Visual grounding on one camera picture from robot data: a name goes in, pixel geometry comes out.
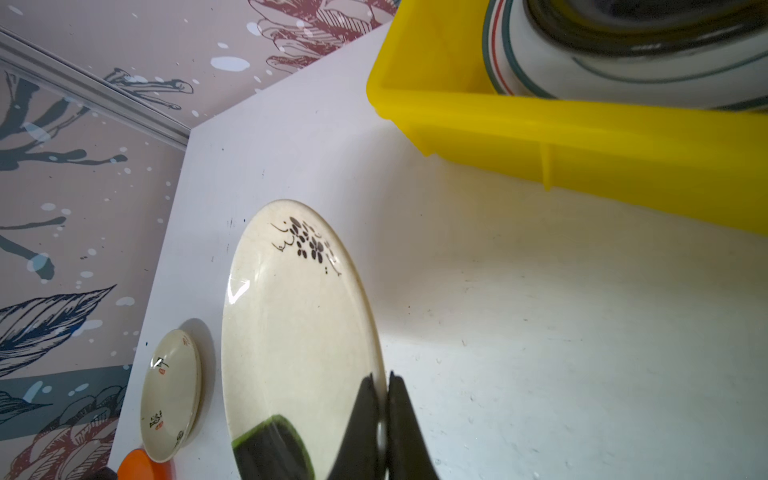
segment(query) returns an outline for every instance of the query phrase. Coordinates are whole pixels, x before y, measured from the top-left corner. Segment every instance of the floral wallpaper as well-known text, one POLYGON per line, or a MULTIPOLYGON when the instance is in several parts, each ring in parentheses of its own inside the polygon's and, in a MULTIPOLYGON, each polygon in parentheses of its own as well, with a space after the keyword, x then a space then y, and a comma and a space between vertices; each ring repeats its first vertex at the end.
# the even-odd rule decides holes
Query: floral wallpaper
POLYGON ((184 152, 0 79, 0 478, 75 480, 108 460, 184 152))
POLYGON ((194 127, 392 20, 399 0, 8 0, 0 24, 194 127))

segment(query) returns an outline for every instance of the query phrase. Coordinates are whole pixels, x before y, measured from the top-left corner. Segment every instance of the wall molding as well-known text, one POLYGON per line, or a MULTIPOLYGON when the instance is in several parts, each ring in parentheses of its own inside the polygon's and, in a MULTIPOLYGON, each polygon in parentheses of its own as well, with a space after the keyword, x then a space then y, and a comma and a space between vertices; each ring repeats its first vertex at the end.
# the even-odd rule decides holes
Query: wall molding
POLYGON ((105 80, 0 26, 0 66, 79 98, 153 137, 186 150, 190 128, 105 80))

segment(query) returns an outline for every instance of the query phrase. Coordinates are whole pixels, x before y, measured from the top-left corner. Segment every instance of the red stripe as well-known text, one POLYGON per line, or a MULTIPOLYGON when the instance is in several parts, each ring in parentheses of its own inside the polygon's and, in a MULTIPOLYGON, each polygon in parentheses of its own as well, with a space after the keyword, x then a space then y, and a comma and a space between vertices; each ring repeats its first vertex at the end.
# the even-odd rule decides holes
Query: red stripe
POLYGON ((498 76, 499 81, 504 85, 504 88, 507 89, 507 93, 510 95, 514 95, 512 92, 512 89, 507 85, 507 82, 504 81, 504 77, 502 76, 502 70, 498 67, 498 62, 496 60, 496 25, 498 25, 498 18, 502 12, 502 6, 504 5, 504 0, 498 0, 498 7, 496 8, 496 13, 493 15, 493 29, 491 30, 491 58, 493 60, 493 66, 496 68, 496 75, 498 76))

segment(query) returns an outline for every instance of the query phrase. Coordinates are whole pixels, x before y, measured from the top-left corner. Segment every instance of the yellow plastic tray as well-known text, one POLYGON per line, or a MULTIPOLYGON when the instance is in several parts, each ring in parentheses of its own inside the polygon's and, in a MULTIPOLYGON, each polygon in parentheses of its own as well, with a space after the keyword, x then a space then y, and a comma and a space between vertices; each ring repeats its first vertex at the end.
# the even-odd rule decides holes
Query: yellow plastic tray
POLYGON ((424 155, 768 234, 768 115, 497 95, 487 6, 404 0, 389 29, 368 99, 424 155))

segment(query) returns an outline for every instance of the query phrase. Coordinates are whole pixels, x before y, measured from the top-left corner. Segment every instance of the orange lid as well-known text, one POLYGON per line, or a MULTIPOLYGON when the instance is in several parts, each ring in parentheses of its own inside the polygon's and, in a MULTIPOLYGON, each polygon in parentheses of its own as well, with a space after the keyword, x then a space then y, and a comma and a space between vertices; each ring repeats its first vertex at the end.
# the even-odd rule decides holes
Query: orange lid
POLYGON ((129 453, 118 468, 118 480, 171 480, 170 463, 155 463, 142 449, 129 453))

